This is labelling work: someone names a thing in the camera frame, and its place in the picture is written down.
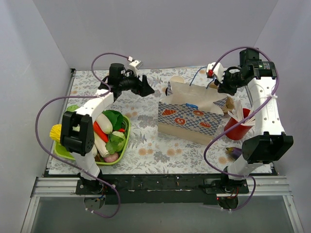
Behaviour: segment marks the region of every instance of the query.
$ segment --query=carrot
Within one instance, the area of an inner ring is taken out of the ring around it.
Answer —
[[[125,133],[125,129],[119,129],[119,130],[117,130],[118,132],[121,132],[121,133]]]
[[[99,127],[98,123],[97,122],[94,122],[93,124],[93,129],[95,131],[95,133],[97,133],[97,135],[104,141],[104,142],[108,142],[109,139],[108,139],[108,136],[107,134],[105,134],[101,128]]]

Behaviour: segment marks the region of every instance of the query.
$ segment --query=table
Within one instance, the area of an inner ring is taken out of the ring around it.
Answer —
[[[197,67],[182,67],[139,71],[140,75],[147,75],[148,82],[155,93],[142,98],[126,91],[109,106],[110,109],[129,117],[132,128],[123,158],[115,165],[100,167],[103,174],[218,173],[203,159],[205,146],[157,131],[158,101],[165,96],[168,80],[174,75],[181,75],[187,83],[190,83],[197,70]],[[102,78],[108,75],[107,70],[98,70],[96,73]],[[194,84],[206,86],[208,82],[205,71],[201,70]],[[77,71],[70,94],[94,95],[98,86],[99,82],[93,77],[91,71]],[[250,108],[245,88],[238,89],[233,99],[241,100],[243,107]],[[82,106],[86,101],[86,99],[69,99],[68,106],[73,104]],[[225,115],[216,135],[224,130],[228,120],[229,116]],[[244,139],[250,138],[253,132],[251,129]],[[232,141],[226,136],[222,137],[207,151],[207,159],[216,167],[224,169],[233,162],[225,153],[225,147],[231,146],[241,147],[242,140]],[[78,172],[77,169],[54,158],[51,161],[50,175],[68,175]],[[270,165],[263,165],[254,173],[271,173]]]

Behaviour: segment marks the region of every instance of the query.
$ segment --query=gray floor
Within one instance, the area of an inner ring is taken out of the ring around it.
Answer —
[[[111,213],[115,206],[103,206]],[[293,232],[283,197],[253,197],[229,214],[199,204],[123,204],[112,219],[85,211],[83,198],[41,198],[33,233],[290,233]]]

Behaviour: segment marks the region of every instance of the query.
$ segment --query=bag with food print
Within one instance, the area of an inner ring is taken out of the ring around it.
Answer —
[[[227,94],[172,79],[167,93],[159,101],[158,131],[207,145],[223,119]]]

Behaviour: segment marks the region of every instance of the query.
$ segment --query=purple eggplant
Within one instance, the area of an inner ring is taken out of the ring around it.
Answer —
[[[226,147],[226,154],[228,154],[234,160],[237,160],[242,154],[242,150],[236,147]]]

